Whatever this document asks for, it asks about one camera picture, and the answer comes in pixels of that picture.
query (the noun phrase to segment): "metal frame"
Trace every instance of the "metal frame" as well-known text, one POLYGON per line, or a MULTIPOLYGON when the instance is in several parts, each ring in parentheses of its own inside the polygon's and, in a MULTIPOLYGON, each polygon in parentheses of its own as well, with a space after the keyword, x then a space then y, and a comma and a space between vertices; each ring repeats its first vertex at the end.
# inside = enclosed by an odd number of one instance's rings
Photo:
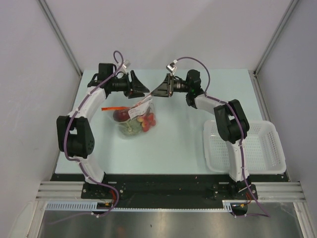
POLYGON ((39 6, 40 6, 41 10, 43 11, 43 14, 47 18, 52 30, 54 31, 58 41, 60 42, 61 47, 65 51, 66 56, 70 60, 71 64, 73 65, 74 69, 78 73, 79 77, 81 77, 83 75, 83 72, 81 71, 79 64, 78 64, 72 50, 70 49, 69 44, 67 43, 62 31, 60 30, 59 25, 58 25, 57 21, 55 20, 53 13, 50 10, 47 2, 45 0, 37 0, 37 2, 39 3, 39 6))
MULTIPOLYGON (((98 199, 82 199, 84 182, 42 182, 36 201, 92 201, 98 199)), ((257 187, 259 202, 306 202, 299 182, 254 182, 257 187)))
POLYGON ((263 93, 262 93, 262 90, 261 90, 260 85, 259 85, 258 77, 253 72, 249 72, 249 75, 251 78, 254 92, 256 94, 256 98, 258 101, 258 105, 259 105, 262 119, 271 121, 271 118, 269 116, 268 109, 267 109, 267 106, 266 106, 266 103, 265 103, 265 100, 263 97, 263 93))
MULTIPOLYGON (((98 203, 106 202, 102 200, 99 202, 92 201, 49 201, 47 203, 47 211, 87 211, 87 212, 104 212, 107 209, 99 209, 98 203)), ((223 201, 223 208, 211 209, 150 209, 150 208, 114 208, 115 212, 232 212, 231 204, 223 201)))
POLYGON ((277 42, 278 38, 280 37, 281 33, 283 32, 286 24, 288 23, 292 13, 294 12, 295 7, 297 6, 297 3, 300 0, 292 0, 290 2, 290 4, 288 5, 288 8, 285 12, 285 14, 283 15, 276 31, 273 34, 273 37, 271 38, 268 46, 266 47, 264 54, 262 55, 260 62, 258 63, 257 67, 254 70, 255 75, 258 75, 259 71, 261 70, 265 60, 267 59, 269 53, 271 52, 271 50, 273 49, 275 43, 277 42))

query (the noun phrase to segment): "white plastic basket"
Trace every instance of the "white plastic basket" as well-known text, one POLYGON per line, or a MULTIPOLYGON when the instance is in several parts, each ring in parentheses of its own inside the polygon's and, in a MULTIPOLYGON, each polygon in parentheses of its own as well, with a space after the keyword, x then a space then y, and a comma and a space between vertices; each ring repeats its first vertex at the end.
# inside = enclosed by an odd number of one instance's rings
MULTIPOLYGON (((285 156, 275 129, 269 121, 249 121, 250 130, 245 139, 245 161, 250 174, 282 174, 286 171, 285 156)), ((219 136, 216 122, 204 124, 206 163, 213 172, 229 173, 226 143, 219 136)))

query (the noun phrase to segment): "table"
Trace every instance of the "table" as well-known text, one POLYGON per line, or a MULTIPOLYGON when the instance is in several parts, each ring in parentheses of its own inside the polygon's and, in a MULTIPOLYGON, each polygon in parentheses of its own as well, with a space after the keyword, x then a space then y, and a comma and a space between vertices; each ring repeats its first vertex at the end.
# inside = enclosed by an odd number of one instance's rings
MULTIPOLYGON (((187 69, 176 75, 186 78, 187 69)), ((207 74, 201 72, 202 87, 207 74)), ((83 99, 87 84, 96 70, 85 70, 74 106, 83 99)), ((140 81, 150 90, 163 82, 167 70, 135 70, 140 81)), ((222 100, 238 99, 248 120, 262 120, 249 73, 246 69, 211 69, 208 94, 222 100)), ((122 92, 111 93, 101 107, 132 106, 139 99, 127 99, 122 92)), ((203 125, 214 116, 187 106, 184 93, 171 98, 154 98, 157 125, 147 133, 124 138, 114 126, 112 113, 97 110, 91 120, 95 138, 94 154, 107 174, 214 174, 206 166, 203 125)), ((81 174, 75 162, 60 153, 56 174, 81 174)))

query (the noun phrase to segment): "cable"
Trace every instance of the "cable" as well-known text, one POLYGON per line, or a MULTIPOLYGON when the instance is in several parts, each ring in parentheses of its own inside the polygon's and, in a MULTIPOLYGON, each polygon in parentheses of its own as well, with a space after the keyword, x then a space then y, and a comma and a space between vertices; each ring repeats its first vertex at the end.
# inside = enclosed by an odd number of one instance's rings
MULTIPOLYGON (((120 51, 114 51, 114 52, 113 52, 113 58, 114 58, 114 60, 116 61, 116 63, 119 63, 119 61, 117 60, 117 58, 116 58, 116 56, 115 56, 116 53, 118 53, 118 54, 120 55, 120 57, 121 57, 121 64, 120 64, 120 66, 119 66, 118 68, 115 66, 115 72, 113 72, 113 74, 111 74, 108 78, 106 78, 105 80, 103 80, 103 81, 102 81, 100 84, 98 84, 94 89, 92 89, 92 90, 90 91, 90 93, 87 94, 86 97, 83 99, 83 101, 80 103, 79 107, 77 108, 77 110, 75 111, 75 113, 73 114, 73 116, 72 116, 72 117, 70 118, 70 120, 69 120, 69 123, 68 123, 67 128, 66 128, 65 137, 64 137, 64 144, 63 144, 64 153, 65 153, 66 159, 69 160, 69 161, 76 161, 76 162, 78 162, 78 163, 79 163, 79 167, 80 167, 81 171, 83 172, 83 174, 84 174, 84 176, 85 176, 86 179, 89 179, 90 181, 92 181, 92 182, 94 182, 95 184, 98 184, 98 185, 100 185, 100 186, 104 186, 104 187, 110 188, 110 189, 112 189, 112 190, 116 193, 116 201, 115 201, 114 205, 113 205, 112 207, 110 207, 105 213, 100 214, 100 215, 97 215, 96 217, 103 217, 103 216, 107 215, 113 208, 116 207, 116 205, 118 204, 118 201, 119 201, 119 192, 118 192, 118 190, 117 190, 115 187, 110 186, 110 185, 108 185, 108 184, 104 184, 104 183, 98 182, 98 181, 94 180, 93 178, 91 178, 91 177, 89 176, 89 174, 85 171, 85 168, 83 167, 83 165, 82 165, 82 163, 81 163, 81 161, 80 161, 79 159, 71 159, 71 158, 69 157, 69 155, 68 155, 68 152, 67 152, 67 140, 68 140, 68 134, 69 134, 69 131, 70 131, 70 127, 71 127, 71 125, 72 125, 72 123, 73 123, 73 121, 74 121, 76 115, 79 113, 79 111, 80 111, 80 110, 82 109, 82 107, 85 105, 85 103, 86 103, 86 101, 88 100, 88 98, 89 98, 97 89, 99 89, 101 86, 103 86, 105 83, 107 83, 108 80, 110 80, 112 77, 114 77, 114 76, 119 72, 119 70, 122 68, 123 62, 124 62, 124 60, 123 60, 123 55, 122 55, 122 53, 121 53, 120 51)), ((60 220, 55 221, 55 222, 52 222, 52 223, 50 223, 50 224, 56 224, 56 223, 59 223, 59 222, 61 222, 61 221, 65 221, 65 220, 67 220, 67 219, 70 219, 70 218, 73 218, 73 217, 76 217, 76 216, 87 215, 87 214, 91 214, 91 213, 86 213, 86 212, 85 212, 85 213, 75 214, 75 215, 73 215, 73 216, 60 219, 60 220)))
POLYGON ((207 74, 208 74, 208 84, 207 84, 207 87, 206 87, 206 89, 205 89, 205 94, 206 94, 207 91, 208 91, 209 85, 210 85, 210 74, 209 74, 209 71, 208 71, 207 67, 206 67, 201 61, 199 61, 198 59, 195 59, 195 58, 189 57, 189 56, 185 56, 185 57, 178 58, 177 61, 180 61, 180 60, 183 60, 183 59, 194 60, 194 61, 200 63, 200 64, 205 68, 205 70, 206 70, 206 72, 207 72, 207 74))

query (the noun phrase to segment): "stainless steel surface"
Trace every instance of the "stainless steel surface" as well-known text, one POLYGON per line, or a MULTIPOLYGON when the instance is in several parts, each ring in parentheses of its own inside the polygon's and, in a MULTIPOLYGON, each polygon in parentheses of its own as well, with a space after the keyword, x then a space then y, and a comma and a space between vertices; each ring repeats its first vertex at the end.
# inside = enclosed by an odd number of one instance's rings
POLYGON ((42 9, 45 17, 47 18, 49 24, 51 25, 54 33, 57 36, 58 41, 60 42, 61 46, 63 47, 67 57, 69 58, 70 62, 72 63, 74 69, 78 73, 79 77, 83 74, 83 72, 80 70, 79 64, 77 63, 77 60, 75 59, 75 56, 70 49, 62 31, 60 30, 47 2, 45 0, 37 0, 37 2, 40 5, 40 8, 42 9))
POLYGON ((285 25, 287 24, 288 20, 290 19, 290 16, 292 15, 297 3, 299 2, 299 0, 292 0, 290 2, 290 4, 288 5, 288 8, 285 12, 285 14, 283 15, 281 22, 279 23, 276 31, 273 34, 272 39, 270 40, 267 48, 264 51, 264 54, 261 57, 260 62, 258 63, 257 67, 255 68, 254 72, 256 75, 258 75, 259 71, 262 68, 262 65, 264 64, 267 56, 269 55, 269 53, 271 52, 272 48, 274 47, 277 39, 279 38, 279 36, 281 35, 285 25))
MULTIPOLYGON (((305 202, 299 182, 254 182, 260 202, 305 202)), ((81 199, 83 182, 42 182, 37 201, 88 201, 81 199)))
MULTIPOLYGON (((234 219, 228 213, 110 212, 103 218, 74 212, 46 211, 39 238, 302 238, 292 203, 270 203, 272 218, 234 219)), ((249 212, 258 212, 255 204, 249 212)))

